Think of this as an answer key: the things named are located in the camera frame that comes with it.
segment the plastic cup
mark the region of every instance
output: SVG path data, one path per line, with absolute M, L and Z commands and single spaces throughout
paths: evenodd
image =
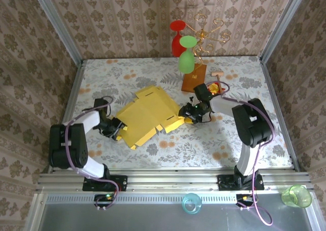
M 182 208 L 188 214 L 196 214 L 202 207 L 202 199 L 197 194 L 186 194 L 182 200 Z
M 289 207 L 306 208 L 312 198 L 309 191 L 301 185 L 293 185 L 282 193 L 282 201 Z

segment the green cup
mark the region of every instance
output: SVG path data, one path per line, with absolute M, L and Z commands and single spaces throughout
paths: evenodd
M 282 193 L 282 201 L 289 207 L 306 208 L 312 198 L 309 191 L 301 185 L 293 185 Z

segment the wooden block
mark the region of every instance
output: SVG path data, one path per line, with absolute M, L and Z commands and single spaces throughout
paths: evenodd
M 218 86 L 219 86 L 219 93 L 222 93 L 223 92 L 223 90 L 222 90 L 222 87 L 221 87 L 221 83 L 220 83 L 220 76 L 219 75 L 216 75 L 216 78 L 217 78 L 217 80 L 218 80 Z
M 224 76 L 224 71 L 214 71 L 210 73 L 211 76 Z
M 204 83 L 207 65 L 203 64 L 197 68 L 199 65 L 195 64 L 194 71 L 184 75 L 181 91 L 194 92 L 194 87 Z

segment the aluminum frame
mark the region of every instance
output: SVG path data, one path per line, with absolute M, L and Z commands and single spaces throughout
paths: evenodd
M 281 193 L 288 187 L 304 185 L 311 192 L 313 202 L 306 208 L 307 215 L 313 230 L 326 230 L 324 219 L 318 204 L 313 185 L 307 172 L 295 172 L 293 169 L 260 169 L 263 176 L 265 190 L 257 191 L 261 194 Z M 233 169 L 113 169 L 111 174 L 128 175 L 126 193 L 120 195 L 144 196 L 171 195 L 194 192 L 199 195 L 215 196 L 220 192 L 217 185 L 217 175 L 232 174 Z M 84 178 L 68 170 L 53 169 L 52 174 L 41 174 L 37 192 L 34 196 L 28 223 L 25 230 L 38 230 L 44 206 L 48 196 L 54 194 L 89 196 L 101 192 L 83 192 Z M 247 194 L 250 191 L 223 191 L 232 194 Z
M 73 37 L 70 35 L 65 24 L 61 20 L 54 4 L 51 0 L 38 0 L 42 9 L 44 10 L 46 16 L 52 23 L 54 29 L 62 40 L 64 46 L 66 47 L 70 57 L 73 59 L 74 63 L 79 66 L 82 63 L 82 56 L 75 45 Z
M 277 100 L 275 89 L 274 89 L 273 83 L 271 82 L 271 78 L 270 78 L 270 75 L 268 73 L 266 63 L 264 61 L 261 61 L 260 65 L 261 65 L 261 68 L 262 68 L 264 76 L 265 76 L 267 87 L 268 87 L 268 90 L 269 90 L 269 93 L 270 93 L 271 100 L 273 102 L 273 106 L 275 108 L 276 116 L 277 116 L 277 119 L 278 119 L 279 124 L 280 124 L 280 128 L 281 128 L 281 131 L 282 131 L 282 135 L 283 135 L 283 138 L 284 138 L 284 142 L 285 142 L 287 151 L 288 151 L 288 153 L 290 155 L 290 158 L 292 160 L 292 164 L 294 166 L 294 169 L 296 171 L 300 171 L 300 165 L 299 165 L 299 162 L 298 162 L 297 157 L 295 155 L 295 152 L 294 152 L 294 149 L 293 149 L 293 146 L 292 146 L 292 143 L 291 143 L 290 135 L 289 135 L 289 132 L 288 132 L 288 130 L 286 128 L 285 120 L 283 118 L 281 107 L 280 107 L 280 104 L 279 104 L 279 102 Z
M 62 123 L 70 121 L 72 119 L 73 112 L 75 110 L 77 97 L 78 97 L 78 92 L 80 89 L 80 85 L 82 84 L 82 81 L 84 78 L 84 72 L 85 72 L 86 65 L 87 65 L 87 60 L 84 60 L 80 64 L 80 68 L 77 70 L 76 77 L 75 77 L 75 80 L 73 82 L 73 85 L 72 85 L 72 88 L 70 91 L 65 114 L 62 118 Z
M 290 24 L 292 17 L 294 16 L 297 8 L 299 7 L 302 0 L 289 0 L 288 4 L 285 6 L 285 9 L 278 20 L 270 38 L 267 42 L 263 52 L 260 55 L 260 58 L 263 62 L 267 63 L 271 54 L 273 53 L 277 43 L 280 41 L 282 35 L 284 34 L 286 28 Z

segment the gray metal floor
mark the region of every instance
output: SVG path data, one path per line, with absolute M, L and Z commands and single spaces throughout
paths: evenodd
M 107 211 L 90 204 L 47 204 L 39 230 L 311 230 L 305 210 L 285 206 L 280 194 L 259 196 L 259 206 L 270 212 L 272 227 L 262 224 L 254 209 L 241 211 L 233 204 L 205 204 L 195 215 L 179 204 L 117 204 Z

